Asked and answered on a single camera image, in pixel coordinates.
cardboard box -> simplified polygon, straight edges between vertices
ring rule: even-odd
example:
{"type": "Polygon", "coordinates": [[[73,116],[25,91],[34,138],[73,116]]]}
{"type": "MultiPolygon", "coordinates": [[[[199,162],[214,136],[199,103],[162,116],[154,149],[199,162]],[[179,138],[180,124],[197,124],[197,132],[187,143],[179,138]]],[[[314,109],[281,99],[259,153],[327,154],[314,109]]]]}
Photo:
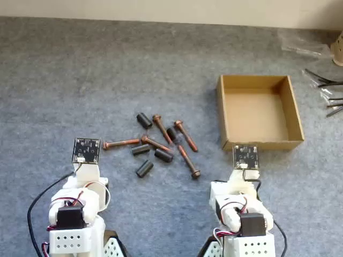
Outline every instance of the cardboard box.
{"type": "Polygon", "coordinates": [[[288,76],[222,75],[217,93],[224,150],[234,144],[289,150],[304,141],[288,76]]]}

circuit board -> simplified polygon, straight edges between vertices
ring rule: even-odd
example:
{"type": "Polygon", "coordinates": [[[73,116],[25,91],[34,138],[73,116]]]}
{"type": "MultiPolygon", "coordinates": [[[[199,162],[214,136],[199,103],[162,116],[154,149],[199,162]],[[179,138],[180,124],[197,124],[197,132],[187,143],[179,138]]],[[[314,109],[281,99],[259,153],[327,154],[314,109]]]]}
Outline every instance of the circuit board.
{"type": "Polygon", "coordinates": [[[259,167],[256,146],[235,145],[233,147],[235,169],[255,170],[259,167]]]}
{"type": "Polygon", "coordinates": [[[97,164],[99,161],[100,139],[75,138],[72,162],[97,164]]]}

bolt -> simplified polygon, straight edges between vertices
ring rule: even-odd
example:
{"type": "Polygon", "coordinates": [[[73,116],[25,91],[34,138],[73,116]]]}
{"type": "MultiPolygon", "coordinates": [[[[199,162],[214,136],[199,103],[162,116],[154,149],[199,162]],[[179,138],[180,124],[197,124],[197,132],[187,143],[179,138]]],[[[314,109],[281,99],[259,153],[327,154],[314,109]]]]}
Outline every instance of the bolt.
{"type": "Polygon", "coordinates": [[[184,160],[187,162],[187,165],[189,167],[189,169],[192,172],[192,178],[198,178],[200,177],[200,170],[197,170],[194,166],[194,164],[192,163],[191,159],[189,158],[188,154],[186,153],[185,149],[183,148],[183,146],[178,145],[178,150],[180,151],[182,157],[184,158],[184,160]]]}
{"type": "Polygon", "coordinates": [[[130,140],[124,140],[124,141],[119,141],[119,142],[104,142],[102,144],[102,148],[104,150],[107,150],[108,148],[114,147],[114,146],[125,146],[125,145],[130,145],[134,143],[139,143],[139,139],[130,139],[130,140]]]}
{"type": "Polygon", "coordinates": [[[177,120],[174,124],[181,131],[181,133],[184,134],[184,136],[186,138],[186,141],[189,144],[189,146],[192,148],[192,150],[194,152],[197,152],[198,151],[198,147],[194,143],[193,139],[188,135],[187,131],[182,126],[182,123],[183,122],[181,120],[177,120]]]}
{"type": "Polygon", "coordinates": [[[168,147],[160,144],[160,143],[157,143],[156,141],[152,140],[151,138],[149,138],[147,135],[144,135],[140,138],[140,140],[142,141],[142,143],[149,143],[150,145],[156,147],[156,148],[160,148],[164,151],[167,151],[167,152],[172,152],[171,149],[169,149],[168,147]]]}
{"type": "Polygon", "coordinates": [[[168,144],[172,145],[173,141],[170,139],[166,131],[166,128],[162,124],[161,115],[155,114],[154,116],[152,116],[152,120],[156,123],[157,127],[159,127],[160,131],[162,132],[164,138],[167,140],[168,144]]]}

white wall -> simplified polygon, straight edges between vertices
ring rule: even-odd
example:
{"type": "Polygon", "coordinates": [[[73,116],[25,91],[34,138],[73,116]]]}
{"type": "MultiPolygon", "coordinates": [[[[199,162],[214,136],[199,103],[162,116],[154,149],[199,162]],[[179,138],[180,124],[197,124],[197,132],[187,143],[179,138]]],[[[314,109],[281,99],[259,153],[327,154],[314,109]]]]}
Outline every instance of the white wall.
{"type": "Polygon", "coordinates": [[[343,0],[0,0],[0,16],[343,29],[343,0]]]}

plastic bag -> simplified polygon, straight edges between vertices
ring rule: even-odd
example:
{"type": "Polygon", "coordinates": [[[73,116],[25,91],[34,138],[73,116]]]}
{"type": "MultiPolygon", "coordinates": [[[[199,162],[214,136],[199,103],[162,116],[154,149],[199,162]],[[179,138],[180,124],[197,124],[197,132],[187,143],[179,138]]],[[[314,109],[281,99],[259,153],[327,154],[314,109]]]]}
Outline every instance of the plastic bag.
{"type": "Polygon", "coordinates": [[[332,58],[329,46],[318,42],[310,32],[278,29],[278,37],[284,51],[316,58],[332,58]]]}

